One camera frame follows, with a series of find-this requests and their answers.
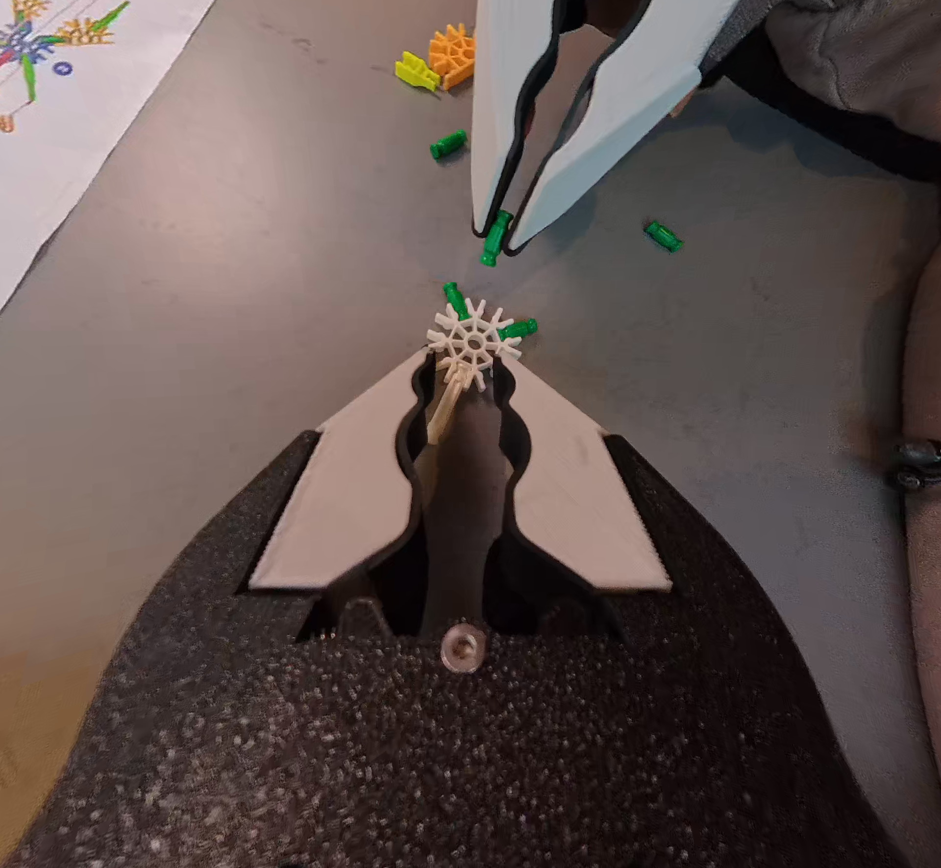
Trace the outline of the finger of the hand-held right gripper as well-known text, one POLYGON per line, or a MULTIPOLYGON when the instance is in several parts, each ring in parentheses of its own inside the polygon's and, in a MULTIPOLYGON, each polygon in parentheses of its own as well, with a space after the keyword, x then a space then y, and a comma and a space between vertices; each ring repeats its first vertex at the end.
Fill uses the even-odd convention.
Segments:
POLYGON ((484 238, 516 176, 535 99, 551 74, 567 12, 556 0, 476 0, 471 122, 474 234, 484 238))
MULTIPOLYGON (((556 0, 556 7, 569 8, 569 1, 556 0)), ((697 88, 700 65, 738 1, 640 0, 583 76, 505 235, 507 255, 523 251, 697 88)), ((566 14, 557 12, 560 36, 547 81, 566 14)))

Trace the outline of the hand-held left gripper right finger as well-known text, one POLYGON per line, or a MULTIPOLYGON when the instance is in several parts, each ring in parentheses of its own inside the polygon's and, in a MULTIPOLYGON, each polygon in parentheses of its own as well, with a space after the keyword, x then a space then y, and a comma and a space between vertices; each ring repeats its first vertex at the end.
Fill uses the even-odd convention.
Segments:
POLYGON ((511 531, 597 592, 673 583, 606 444, 609 433, 519 360, 494 368, 511 531))

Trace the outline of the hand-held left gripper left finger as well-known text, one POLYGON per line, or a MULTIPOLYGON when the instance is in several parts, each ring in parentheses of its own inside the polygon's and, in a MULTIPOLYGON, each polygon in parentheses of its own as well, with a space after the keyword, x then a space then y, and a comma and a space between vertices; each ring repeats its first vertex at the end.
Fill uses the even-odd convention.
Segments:
POLYGON ((303 632, 338 632, 347 604, 377 606, 392 632, 418 632, 429 556, 415 462, 435 391, 427 348, 325 421, 248 571, 251 594, 314 598, 303 632))

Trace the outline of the yellow half-round connector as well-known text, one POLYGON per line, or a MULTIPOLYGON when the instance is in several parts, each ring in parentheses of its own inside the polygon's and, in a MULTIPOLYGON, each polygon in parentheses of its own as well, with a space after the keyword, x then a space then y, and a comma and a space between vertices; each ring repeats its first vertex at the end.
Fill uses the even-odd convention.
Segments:
POLYGON ((476 36, 470 34, 464 23, 447 24, 444 31, 436 31, 428 45, 427 63, 440 77, 440 87, 450 92, 470 80, 475 71, 476 36))

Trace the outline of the yellow-green clip connector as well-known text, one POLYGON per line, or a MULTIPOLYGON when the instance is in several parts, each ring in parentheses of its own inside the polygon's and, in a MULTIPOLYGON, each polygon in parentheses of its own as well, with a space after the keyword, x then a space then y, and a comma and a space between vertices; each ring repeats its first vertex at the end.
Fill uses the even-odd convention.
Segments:
POLYGON ((394 75, 407 86, 422 88, 431 93, 441 87, 441 75, 430 68, 420 56, 410 51, 403 51, 400 59, 394 63, 394 75))

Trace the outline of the white rod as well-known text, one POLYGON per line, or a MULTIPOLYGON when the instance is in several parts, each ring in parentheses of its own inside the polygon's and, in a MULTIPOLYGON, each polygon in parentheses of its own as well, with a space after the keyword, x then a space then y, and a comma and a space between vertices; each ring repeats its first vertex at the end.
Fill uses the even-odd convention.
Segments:
POLYGON ((471 366, 465 362, 453 364, 444 377, 444 390, 434 412, 426 422, 427 444, 438 446, 452 419, 460 397, 473 379, 471 366))

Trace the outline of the white snowflake connector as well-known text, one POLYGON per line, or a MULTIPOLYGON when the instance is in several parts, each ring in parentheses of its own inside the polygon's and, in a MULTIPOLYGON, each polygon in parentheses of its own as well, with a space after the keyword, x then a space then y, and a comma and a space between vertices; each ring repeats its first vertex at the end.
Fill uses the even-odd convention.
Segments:
POLYGON ((464 390, 475 386, 483 392, 496 360, 522 359, 520 345, 531 323, 522 323, 523 333, 514 332, 516 321, 505 319, 502 308, 490 311, 483 299, 474 304, 466 298, 464 310, 463 319, 452 304, 438 313, 427 331, 427 347, 436 354, 436 369, 444 372, 446 385, 459 380, 464 390))

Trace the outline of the grey desk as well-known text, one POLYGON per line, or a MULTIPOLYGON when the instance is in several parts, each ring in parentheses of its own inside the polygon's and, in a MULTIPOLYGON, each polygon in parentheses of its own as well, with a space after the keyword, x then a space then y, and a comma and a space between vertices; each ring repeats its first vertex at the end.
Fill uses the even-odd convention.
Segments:
POLYGON ((939 790, 879 459, 935 189, 724 80, 488 270, 467 157, 428 154, 470 95, 392 72, 473 13, 218 0, 2 312, 2 856, 172 559, 413 354, 452 280, 534 316, 526 364, 734 546, 871 803, 929 865, 939 790))

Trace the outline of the folded paper instruction sheet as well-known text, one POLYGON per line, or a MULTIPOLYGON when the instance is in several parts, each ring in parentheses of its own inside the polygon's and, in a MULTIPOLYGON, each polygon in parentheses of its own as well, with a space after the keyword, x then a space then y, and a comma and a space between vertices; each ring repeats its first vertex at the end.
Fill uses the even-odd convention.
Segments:
POLYGON ((1 304, 216 0, 2 0, 1 304))

